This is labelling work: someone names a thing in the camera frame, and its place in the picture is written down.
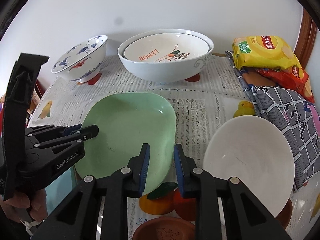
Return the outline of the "person's left hand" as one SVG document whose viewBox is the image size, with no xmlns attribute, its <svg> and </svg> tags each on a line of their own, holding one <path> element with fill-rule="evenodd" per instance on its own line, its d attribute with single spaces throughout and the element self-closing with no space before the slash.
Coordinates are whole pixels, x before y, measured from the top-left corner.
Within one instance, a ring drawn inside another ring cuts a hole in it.
<svg viewBox="0 0 320 240">
<path fill-rule="evenodd" d="M 6 201 L 1 196 L 1 208 L 8 219 L 20 223 L 21 221 L 15 208 L 28 209 L 31 207 L 30 216 L 37 222 L 40 222 L 48 217 L 46 196 L 45 189 L 37 191 L 32 201 L 24 193 L 15 193 L 12 198 Z"/>
</svg>

